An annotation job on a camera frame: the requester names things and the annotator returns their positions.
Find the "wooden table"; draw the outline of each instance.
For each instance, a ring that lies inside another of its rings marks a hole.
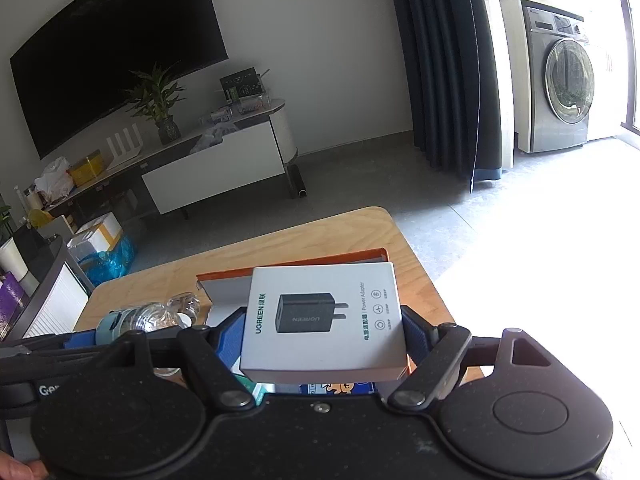
[[[147,301],[168,300],[197,291],[205,319],[211,302],[196,288],[196,274],[241,267],[266,266],[384,247],[396,272],[400,302],[433,325],[453,321],[440,295],[393,219],[381,207],[366,207],[309,222],[225,247],[141,270],[98,286],[82,311],[76,330],[97,326],[110,310]],[[470,370],[468,378],[481,377]]]

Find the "plastic water bottle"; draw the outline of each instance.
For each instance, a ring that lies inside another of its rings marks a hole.
[[[154,332],[171,326],[188,328],[200,313],[200,301],[191,292],[172,297],[167,304],[157,301],[114,310],[104,316],[95,330],[95,343],[107,345],[129,330]],[[156,375],[169,376],[179,368],[155,368]]]

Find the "washing machine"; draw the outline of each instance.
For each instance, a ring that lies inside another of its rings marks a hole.
[[[500,4],[518,148],[533,153],[584,144],[594,95],[584,20],[532,0]]]

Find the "power adapter image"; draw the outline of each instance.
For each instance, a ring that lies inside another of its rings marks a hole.
[[[329,332],[334,319],[347,319],[346,314],[334,314],[347,303],[335,303],[328,292],[315,294],[281,294],[276,313],[276,332]]]

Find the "washing machine door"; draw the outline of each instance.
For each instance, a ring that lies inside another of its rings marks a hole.
[[[589,113],[593,101],[593,66],[584,47],[562,38],[546,58],[545,91],[553,113],[567,124],[576,124]]]

